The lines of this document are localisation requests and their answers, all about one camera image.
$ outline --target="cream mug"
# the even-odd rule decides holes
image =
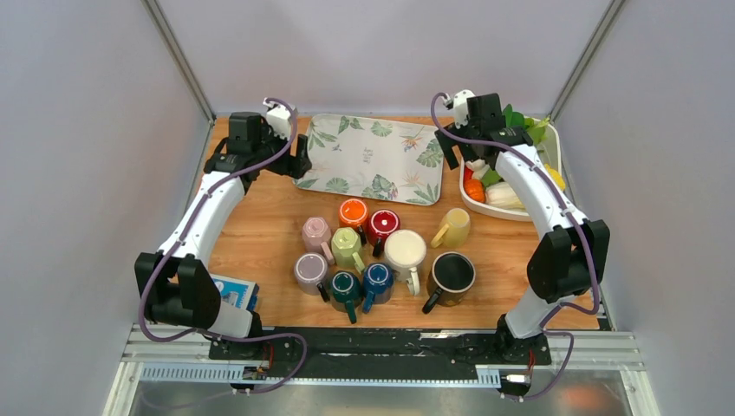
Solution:
[[[406,283],[411,295],[418,296],[421,290],[419,267],[426,258],[424,239],[416,231],[397,230],[386,239],[384,251],[396,282]]]

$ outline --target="gray wall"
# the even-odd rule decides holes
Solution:
[[[558,123],[661,414],[732,414],[735,3],[628,2]]]
[[[206,128],[140,2],[0,3],[0,414],[101,412]]]
[[[434,93],[549,112],[608,0],[161,0],[218,113],[426,114]]]

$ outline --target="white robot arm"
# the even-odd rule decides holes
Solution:
[[[584,253],[579,248],[580,237],[568,214],[576,224],[581,224],[591,247],[597,282],[602,279],[609,229],[601,220],[589,221],[563,196],[553,181],[542,179],[540,174],[549,174],[532,140],[522,127],[505,125],[497,94],[475,96],[472,91],[463,90],[451,99],[445,99],[444,104],[454,116],[454,122],[445,131],[474,143],[501,143],[505,149],[458,143],[439,131],[436,135],[450,168],[459,166],[452,150],[454,146],[459,147],[465,160],[481,159],[488,163],[511,185],[538,232],[540,244],[527,268],[530,287],[516,307],[498,322],[498,329],[507,329],[514,340],[533,338],[541,334],[544,320],[553,309],[561,303],[573,301],[590,287],[590,273]],[[521,157],[532,162],[533,166]],[[565,209],[560,206],[550,185],[562,196]]]
[[[154,278],[146,298],[145,317],[148,320],[206,329],[237,338],[257,336],[261,332],[255,312],[222,300],[207,267],[225,221],[257,178],[258,166],[287,144],[285,138],[291,133],[290,116],[291,113],[282,106],[272,107],[265,117],[258,113],[231,115],[230,135],[218,144],[207,160],[195,202],[158,251],[140,253],[135,262],[141,296],[148,282]],[[311,168],[306,145],[306,136],[299,136],[296,156],[285,153],[262,168],[301,178]],[[251,166],[255,169],[252,172],[232,175]],[[156,266],[164,261],[164,253],[169,251],[172,251],[170,258],[161,272],[153,276]],[[171,280],[174,276],[178,277],[177,283]]]

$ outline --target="leaf-pattern tray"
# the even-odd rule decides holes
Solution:
[[[444,154],[435,127],[338,114],[309,123],[312,168],[294,180],[301,189],[416,205],[441,193]]]

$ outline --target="dark green mug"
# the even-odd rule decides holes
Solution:
[[[362,303],[360,280],[349,271],[338,271],[332,278],[332,306],[347,312],[349,321],[357,323],[355,311]]]

